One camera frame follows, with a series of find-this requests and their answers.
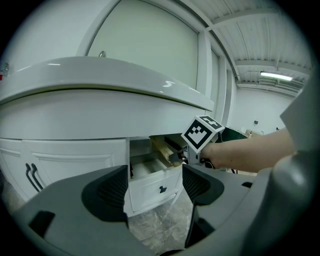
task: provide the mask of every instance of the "human arm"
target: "human arm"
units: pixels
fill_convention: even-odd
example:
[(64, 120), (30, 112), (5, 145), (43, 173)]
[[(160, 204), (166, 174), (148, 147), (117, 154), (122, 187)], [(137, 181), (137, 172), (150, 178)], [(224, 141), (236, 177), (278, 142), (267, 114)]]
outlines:
[(215, 168), (231, 168), (257, 173), (273, 167), (281, 158), (295, 152), (287, 129), (247, 139), (209, 143), (201, 157), (210, 159)]

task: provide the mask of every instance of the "black drawer knob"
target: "black drawer knob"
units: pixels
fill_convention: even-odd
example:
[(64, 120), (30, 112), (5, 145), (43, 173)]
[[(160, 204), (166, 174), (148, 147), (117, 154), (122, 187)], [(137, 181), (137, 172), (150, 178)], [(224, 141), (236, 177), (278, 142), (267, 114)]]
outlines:
[(163, 192), (166, 192), (166, 190), (167, 190), (167, 188), (163, 187), (163, 186), (159, 187), (159, 189), (160, 189), (160, 194)]

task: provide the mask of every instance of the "fluorescent light fixture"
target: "fluorescent light fixture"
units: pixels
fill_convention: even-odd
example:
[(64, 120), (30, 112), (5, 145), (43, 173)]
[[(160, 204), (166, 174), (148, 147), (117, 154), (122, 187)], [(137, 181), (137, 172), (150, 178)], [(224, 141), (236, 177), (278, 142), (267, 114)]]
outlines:
[(286, 81), (291, 81), (293, 78), (293, 77), (286, 76), (283, 74), (275, 74), (275, 73), (268, 73), (268, 72), (261, 72), (260, 75), (263, 77), (277, 78), (277, 79), (282, 79), (282, 80), (286, 80)]

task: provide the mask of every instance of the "drawer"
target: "drawer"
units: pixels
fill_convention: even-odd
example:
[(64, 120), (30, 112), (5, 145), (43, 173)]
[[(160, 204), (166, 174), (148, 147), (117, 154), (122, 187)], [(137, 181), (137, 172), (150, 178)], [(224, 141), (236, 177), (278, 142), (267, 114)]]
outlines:
[(129, 180), (132, 210), (138, 211), (178, 192), (182, 166), (173, 167), (159, 152), (130, 158), (133, 177)]

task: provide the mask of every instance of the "cabinet handle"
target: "cabinet handle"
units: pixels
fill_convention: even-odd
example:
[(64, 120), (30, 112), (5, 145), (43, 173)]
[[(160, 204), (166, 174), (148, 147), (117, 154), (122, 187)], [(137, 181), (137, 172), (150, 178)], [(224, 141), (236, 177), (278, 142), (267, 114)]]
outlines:
[(28, 174), (28, 173), (29, 173), (30, 170), (31, 170), (30, 165), (26, 163), (25, 166), (26, 166), (26, 171), (25, 171), (26, 177), (28, 178), (29, 182), (30, 182), (31, 185), (34, 187), (34, 189), (39, 192), (39, 189), (36, 187), (36, 185), (34, 184), (34, 182), (33, 182), (33, 181), (31, 180), (31, 178), (29, 177), (29, 174)]
[(160, 194), (163, 192), (166, 192), (166, 190), (167, 190), (167, 188), (163, 187), (163, 186), (159, 187), (159, 189), (160, 189)]
[(31, 164), (32, 167), (32, 177), (35, 181), (35, 183), (38, 185), (38, 187), (43, 190), (44, 188), (41, 186), (40, 182), (37, 180), (36, 176), (35, 176), (35, 172), (38, 170), (36, 165), (34, 163)]

